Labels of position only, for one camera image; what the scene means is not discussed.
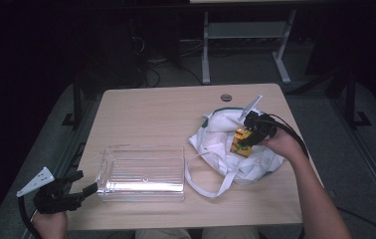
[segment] person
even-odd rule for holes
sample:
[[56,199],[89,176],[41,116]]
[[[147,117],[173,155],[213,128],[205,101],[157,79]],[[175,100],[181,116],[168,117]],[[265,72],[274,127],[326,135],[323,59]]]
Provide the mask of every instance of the person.
[[[260,144],[283,156],[291,164],[296,177],[299,205],[307,238],[352,238],[343,218],[320,184],[299,143],[279,128],[274,137],[264,139]],[[32,222],[43,239],[67,237],[68,217],[66,212],[52,215],[36,213]],[[149,238],[148,236],[159,238],[157,236],[159,234],[164,235],[162,238],[190,238],[184,229],[135,231],[136,238]],[[203,231],[203,238],[259,238],[258,235],[257,227],[252,226],[205,228]]]

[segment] white fabric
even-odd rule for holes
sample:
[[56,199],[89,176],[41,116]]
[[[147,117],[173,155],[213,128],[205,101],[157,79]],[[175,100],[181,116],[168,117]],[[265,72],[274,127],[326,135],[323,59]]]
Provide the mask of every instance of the white fabric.
[[200,127],[196,134],[188,138],[195,147],[198,158],[201,156],[206,162],[225,176],[218,192],[209,192],[202,189],[192,180],[189,164],[185,166],[185,178],[188,183],[200,194],[206,197],[218,197],[229,189],[232,181],[239,184],[257,182],[269,172],[275,171],[283,162],[283,157],[275,154],[265,146],[254,145],[248,158],[230,152],[235,130],[243,126],[239,121],[241,109],[221,109],[205,116],[207,125]]

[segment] yellow object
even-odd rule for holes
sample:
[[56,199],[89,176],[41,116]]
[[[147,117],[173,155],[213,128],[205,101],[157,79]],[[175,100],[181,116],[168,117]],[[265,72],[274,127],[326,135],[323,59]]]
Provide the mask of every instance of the yellow object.
[[235,153],[239,156],[242,156],[244,158],[247,158],[251,154],[252,148],[250,146],[240,146],[239,141],[241,139],[247,138],[251,134],[251,131],[246,130],[243,127],[237,127],[237,130],[235,131],[234,140],[232,141],[231,145],[231,152]]

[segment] metal frame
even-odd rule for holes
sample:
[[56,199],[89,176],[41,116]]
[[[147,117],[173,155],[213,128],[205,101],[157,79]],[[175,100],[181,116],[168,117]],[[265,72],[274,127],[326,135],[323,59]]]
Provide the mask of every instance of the metal frame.
[[202,56],[203,85],[210,85],[210,67],[208,57],[209,39],[229,38],[280,38],[279,49],[273,52],[273,58],[284,84],[290,84],[290,78],[282,61],[284,49],[290,35],[296,9],[290,10],[287,21],[253,23],[210,23],[208,12],[204,14],[204,40]]

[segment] metal stand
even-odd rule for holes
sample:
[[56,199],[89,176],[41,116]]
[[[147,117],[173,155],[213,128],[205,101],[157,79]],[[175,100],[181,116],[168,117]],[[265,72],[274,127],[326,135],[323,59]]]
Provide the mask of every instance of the metal stand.
[[291,10],[287,21],[279,22],[239,22],[239,23],[210,23],[209,14],[204,14],[204,40],[203,40],[203,85],[210,85],[210,68],[208,57],[209,39],[231,39],[231,38],[280,38],[281,46],[273,52],[275,63],[282,77],[282,82],[290,83],[290,78],[284,67],[282,56],[286,47],[287,39],[293,24],[296,10]]
[[281,46],[279,47],[277,52],[273,52],[273,59],[275,60],[276,66],[278,67],[279,74],[281,74],[282,82],[285,84],[290,84],[290,77],[289,77],[289,74],[287,73],[286,68],[284,67],[282,56],[284,53],[284,48],[286,47],[286,44],[287,44],[287,39],[289,38],[289,34],[292,28],[295,14],[296,14],[296,10],[290,11],[289,18],[287,19],[287,22],[283,29]]
[[325,90],[325,93],[328,97],[332,99],[337,99],[342,91],[346,88],[346,106],[344,116],[347,123],[352,127],[356,128],[357,126],[368,126],[371,125],[370,120],[365,115],[364,112],[358,112],[360,120],[355,120],[355,75],[351,69],[345,68],[336,68],[325,75],[320,76],[319,78],[303,85],[302,87],[286,92],[287,95],[300,95],[306,91],[312,89],[320,83],[323,83],[329,79],[332,79],[332,82]]
[[72,125],[73,130],[77,129],[81,120],[82,120],[82,93],[80,88],[79,76],[74,78],[73,82],[73,91],[74,91],[74,119],[73,114],[67,114],[65,116],[62,125]]

